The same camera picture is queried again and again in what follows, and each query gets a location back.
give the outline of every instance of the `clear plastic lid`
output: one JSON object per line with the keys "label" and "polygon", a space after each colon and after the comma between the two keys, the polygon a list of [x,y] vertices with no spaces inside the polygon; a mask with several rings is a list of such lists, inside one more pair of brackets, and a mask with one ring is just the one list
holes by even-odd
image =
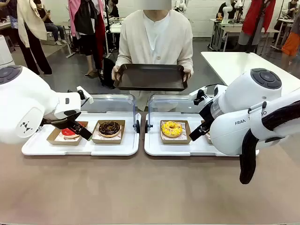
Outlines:
{"label": "clear plastic lid", "polygon": [[161,117],[162,113],[180,113],[188,117],[189,114],[199,115],[201,110],[200,106],[195,105],[194,101],[189,99],[189,95],[153,95],[149,99],[148,108],[148,124],[146,124],[148,131],[153,127],[151,120]]}
{"label": "clear plastic lid", "polygon": [[132,114],[133,127],[136,130],[135,97],[122,94],[96,94],[92,95],[94,103],[85,103],[82,113],[124,113]]}

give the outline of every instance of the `red frosting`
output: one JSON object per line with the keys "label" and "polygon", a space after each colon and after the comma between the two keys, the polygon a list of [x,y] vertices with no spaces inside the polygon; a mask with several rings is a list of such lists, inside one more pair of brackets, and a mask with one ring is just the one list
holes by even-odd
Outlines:
{"label": "red frosting", "polygon": [[64,136],[72,136],[72,135],[75,135],[75,133],[74,133],[72,130],[70,130],[69,128],[63,129],[63,130],[61,131],[61,133],[62,133],[62,135],[64,135]]}

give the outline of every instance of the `cardboard box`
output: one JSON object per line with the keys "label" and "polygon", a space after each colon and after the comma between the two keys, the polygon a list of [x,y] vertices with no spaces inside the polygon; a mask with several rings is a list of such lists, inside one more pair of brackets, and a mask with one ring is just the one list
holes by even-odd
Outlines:
{"label": "cardboard box", "polygon": [[[189,144],[192,139],[189,137],[189,135],[191,134],[191,129],[189,127],[188,121],[187,120],[172,120],[172,121],[174,121],[176,123],[185,123],[185,125],[186,125],[187,139],[186,140],[176,140],[174,138],[174,140],[164,140],[163,137],[162,137],[162,135],[164,135],[164,134],[162,134],[160,136],[162,143],[163,144]],[[168,122],[168,120],[161,120],[160,121],[160,123],[159,123],[159,126],[160,126],[159,130],[160,131],[161,131],[161,124],[162,124],[162,122]]]}
{"label": "cardboard box", "polygon": [[[119,140],[112,140],[110,138],[106,138],[105,140],[98,140],[98,139],[92,138],[92,141],[95,144],[121,144],[122,139],[123,139],[124,130],[125,130],[125,120],[113,120],[113,121],[119,123],[120,126],[122,126],[122,128],[121,128],[121,139],[119,139]],[[93,130],[93,134],[96,131],[97,125],[98,124],[101,125],[104,122],[107,122],[107,120],[98,120],[98,122],[95,125],[95,128]]]}
{"label": "cardboard box", "polygon": [[[85,128],[88,126],[88,122],[79,121]],[[48,136],[47,141],[52,145],[70,145],[78,146],[83,137],[79,137],[76,142],[56,142],[56,137],[61,133],[61,130],[55,128],[54,131]]]}
{"label": "cardboard box", "polygon": [[205,135],[205,138],[208,142],[208,144],[212,144],[212,141],[211,141],[211,138],[210,138],[210,132],[208,132],[206,135]]}

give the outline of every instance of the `display case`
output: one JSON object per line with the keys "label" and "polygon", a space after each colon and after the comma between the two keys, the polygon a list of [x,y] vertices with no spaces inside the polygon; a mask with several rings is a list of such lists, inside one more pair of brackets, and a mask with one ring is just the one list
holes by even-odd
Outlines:
{"label": "display case", "polygon": [[149,99],[148,106],[144,147],[149,155],[227,156],[219,152],[206,136],[201,136],[195,142],[186,143],[166,143],[162,140],[161,123],[163,121],[187,121],[191,132],[202,123],[199,115],[202,108],[195,105],[193,100],[189,99],[189,95],[153,95]]}
{"label": "display case", "polygon": [[130,156],[137,152],[141,115],[135,112],[135,97],[121,94],[93,95],[93,104],[86,103],[76,121],[87,123],[94,132],[99,121],[122,121],[122,139],[116,143],[95,143],[82,139],[77,146],[53,145],[47,139],[54,131],[52,125],[44,125],[22,147],[24,155],[92,155]]}

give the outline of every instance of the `gray control pad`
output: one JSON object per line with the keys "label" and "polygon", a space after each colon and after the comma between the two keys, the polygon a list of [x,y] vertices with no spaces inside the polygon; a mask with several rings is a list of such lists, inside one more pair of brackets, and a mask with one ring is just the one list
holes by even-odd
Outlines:
{"label": "gray control pad", "polygon": [[267,69],[257,68],[252,69],[251,72],[252,79],[259,85],[267,89],[279,89],[282,86],[280,78]]}
{"label": "gray control pad", "polygon": [[8,66],[0,69],[0,85],[15,79],[22,72],[21,66]]}

